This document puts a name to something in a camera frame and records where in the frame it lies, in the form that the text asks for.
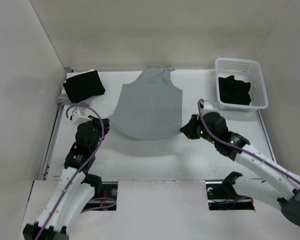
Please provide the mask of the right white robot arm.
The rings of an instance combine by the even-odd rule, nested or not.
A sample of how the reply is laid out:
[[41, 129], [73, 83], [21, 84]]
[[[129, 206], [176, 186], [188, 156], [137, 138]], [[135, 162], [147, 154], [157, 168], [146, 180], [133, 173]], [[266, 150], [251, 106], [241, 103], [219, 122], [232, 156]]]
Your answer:
[[300, 227], [300, 176], [289, 172], [257, 150], [245, 137], [229, 131], [217, 112], [193, 114], [180, 132], [190, 140], [205, 139], [218, 153], [254, 172], [258, 179], [233, 171], [222, 180], [222, 192], [230, 198], [245, 196], [279, 210]]

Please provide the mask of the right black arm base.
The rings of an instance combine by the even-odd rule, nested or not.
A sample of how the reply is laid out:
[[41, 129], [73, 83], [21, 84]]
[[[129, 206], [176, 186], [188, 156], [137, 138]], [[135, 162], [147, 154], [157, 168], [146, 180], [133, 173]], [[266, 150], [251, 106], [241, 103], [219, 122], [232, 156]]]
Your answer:
[[239, 195], [234, 189], [236, 181], [243, 175], [233, 171], [226, 178], [205, 182], [210, 211], [254, 211], [255, 204], [251, 197]]

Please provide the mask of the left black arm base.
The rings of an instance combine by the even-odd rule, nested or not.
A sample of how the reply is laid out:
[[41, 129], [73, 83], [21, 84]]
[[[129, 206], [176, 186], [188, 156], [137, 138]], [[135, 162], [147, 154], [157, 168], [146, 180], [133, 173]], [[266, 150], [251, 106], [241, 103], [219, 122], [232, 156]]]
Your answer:
[[88, 211], [116, 211], [119, 183], [102, 181], [97, 175], [87, 174], [83, 183], [94, 187], [94, 196], [86, 203], [82, 213]]

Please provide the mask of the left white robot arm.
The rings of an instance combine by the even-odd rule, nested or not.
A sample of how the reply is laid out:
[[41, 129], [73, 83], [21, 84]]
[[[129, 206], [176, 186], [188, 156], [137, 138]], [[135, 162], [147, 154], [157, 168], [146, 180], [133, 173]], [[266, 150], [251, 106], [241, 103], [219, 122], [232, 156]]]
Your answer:
[[33, 224], [26, 224], [26, 240], [68, 240], [69, 230], [90, 199], [102, 195], [102, 179], [89, 173], [96, 151], [110, 130], [109, 119], [84, 117], [65, 157], [56, 189]]

